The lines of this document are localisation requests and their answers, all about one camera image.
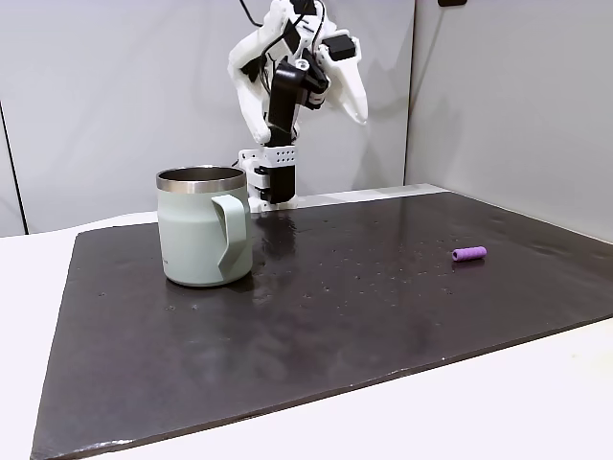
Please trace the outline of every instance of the purple foam cylinder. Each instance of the purple foam cylinder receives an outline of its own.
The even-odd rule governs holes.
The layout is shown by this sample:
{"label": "purple foam cylinder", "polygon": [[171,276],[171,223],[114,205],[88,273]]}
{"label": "purple foam cylinder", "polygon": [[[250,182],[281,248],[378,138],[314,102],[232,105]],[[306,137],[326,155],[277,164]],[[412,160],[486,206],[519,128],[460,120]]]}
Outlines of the purple foam cylinder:
{"label": "purple foam cylinder", "polygon": [[488,254],[488,250],[483,246],[477,247],[465,247],[463,249],[456,249],[451,253],[451,257],[454,262],[474,261],[476,259],[483,259]]}

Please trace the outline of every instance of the white wall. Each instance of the white wall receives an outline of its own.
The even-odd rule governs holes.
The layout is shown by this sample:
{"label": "white wall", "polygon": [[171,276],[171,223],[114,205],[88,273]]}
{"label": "white wall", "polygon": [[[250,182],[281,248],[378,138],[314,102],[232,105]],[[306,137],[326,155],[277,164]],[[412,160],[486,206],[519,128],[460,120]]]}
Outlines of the white wall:
{"label": "white wall", "polygon": [[[442,13],[437,0],[417,10],[412,100]],[[444,11],[412,106],[408,182],[613,241],[613,3]]]}
{"label": "white wall", "polygon": [[23,235],[24,228],[12,177],[9,150],[0,119],[0,237]]}
{"label": "white wall", "polygon": [[[247,4],[261,19],[270,1]],[[362,43],[371,119],[301,112],[298,193],[399,185],[414,2],[327,7]],[[0,91],[31,230],[153,210],[158,171],[254,147],[226,72],[252,30],[238,0],[0,0]]]}

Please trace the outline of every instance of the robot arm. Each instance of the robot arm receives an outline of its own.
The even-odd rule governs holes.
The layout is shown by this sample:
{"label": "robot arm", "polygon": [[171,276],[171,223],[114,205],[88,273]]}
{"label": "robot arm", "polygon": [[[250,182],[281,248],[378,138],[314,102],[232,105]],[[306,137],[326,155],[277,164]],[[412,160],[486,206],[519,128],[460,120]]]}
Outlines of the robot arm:
{"label": "robot arm", "polygon": [[262,26],[232,50],[228,65],[242,116],[263,146],[239,155],[250,196],[272,204],[294,196],[300,105],[317,110],[332,99],[366,123],[361,58],[359,40],[337,29],[321,0],[272,0]]}

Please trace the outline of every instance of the black slate surface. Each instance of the black slate surface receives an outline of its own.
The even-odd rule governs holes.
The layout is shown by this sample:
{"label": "black slate surface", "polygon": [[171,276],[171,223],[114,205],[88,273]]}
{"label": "black slate surface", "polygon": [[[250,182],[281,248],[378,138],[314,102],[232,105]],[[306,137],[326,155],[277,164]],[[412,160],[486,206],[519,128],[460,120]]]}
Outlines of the black slate surface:
{"label": "black slate surface", "polygon": [[[252,275],[211,289],[165,279],[155,224],[78,236],[33,459],[221,426],[613,315],[613,246],[469,198],[253,224]],[[473,245],[485,261],[452,263]]]}

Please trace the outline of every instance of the mug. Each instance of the mug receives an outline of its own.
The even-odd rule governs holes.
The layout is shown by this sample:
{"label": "mug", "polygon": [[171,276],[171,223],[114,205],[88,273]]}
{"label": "mug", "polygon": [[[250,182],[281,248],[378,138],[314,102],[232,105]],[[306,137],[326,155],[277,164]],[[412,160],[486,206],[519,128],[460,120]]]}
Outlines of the mug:
{"label": "mug", "polygon": [[243,170],[220,166],[157,174],[158,225],[166,276],[179,285],[225,285],[253,265]]}

